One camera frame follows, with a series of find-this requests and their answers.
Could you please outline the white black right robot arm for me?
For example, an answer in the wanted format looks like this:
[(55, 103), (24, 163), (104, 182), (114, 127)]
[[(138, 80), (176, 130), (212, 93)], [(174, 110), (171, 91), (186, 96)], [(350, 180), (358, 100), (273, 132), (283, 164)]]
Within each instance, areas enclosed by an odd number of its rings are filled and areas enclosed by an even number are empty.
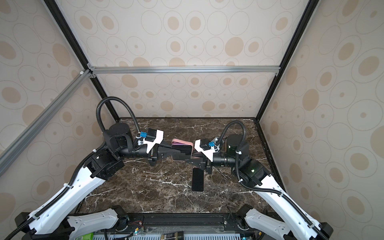
[(250, 206), (239, 212), (246, 229), (257, 229), (276, 240), (328, 240), (333, 228), (320, 223), (306, 213), (283, 190), (268, 169), (258, 160), (252, 159), (248, 142), (242, 142), (242, 135), (230, 135), (219, 146), (218, 139), (197, 140), (181, 147), (181, 159), (203, 172), (213, 167), (232, 169), (239, 183), (249, 191), (257, 193), (278, 215), (269, 217)]

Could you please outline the phone with black screen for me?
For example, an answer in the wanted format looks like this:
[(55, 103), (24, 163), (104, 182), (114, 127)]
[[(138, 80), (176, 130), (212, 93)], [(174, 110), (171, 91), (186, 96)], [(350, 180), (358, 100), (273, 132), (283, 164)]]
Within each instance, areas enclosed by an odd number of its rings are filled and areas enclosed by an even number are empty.
[(204, 191), (204, 171), (199, 168), (193, 168), (192, 191), (193, 192)]

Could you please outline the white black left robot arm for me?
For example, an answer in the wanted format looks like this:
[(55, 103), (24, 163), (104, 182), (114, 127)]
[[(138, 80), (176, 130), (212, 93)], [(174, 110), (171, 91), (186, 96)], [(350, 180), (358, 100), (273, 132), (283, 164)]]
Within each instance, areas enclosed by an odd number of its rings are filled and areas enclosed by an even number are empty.
[(78, 217), (70, 216), (70, 212), (119, 171), (125, 165), (124, 158), (147, 158), (153, 166), (158, 160), (180, 153), (163, 140), (164, 133), (160, 130), (140, 132), (137, 147), (125, 123), (112, 125), (103, 131), (103, 136), (103, 144), (81, 161), (60, 192), (35, 211), (21, 213), (15, 218), (17, 228), (6, 237), (8, 240), (19, 232), (24, 232), (25, 240), (77, 238), (87, 225)]

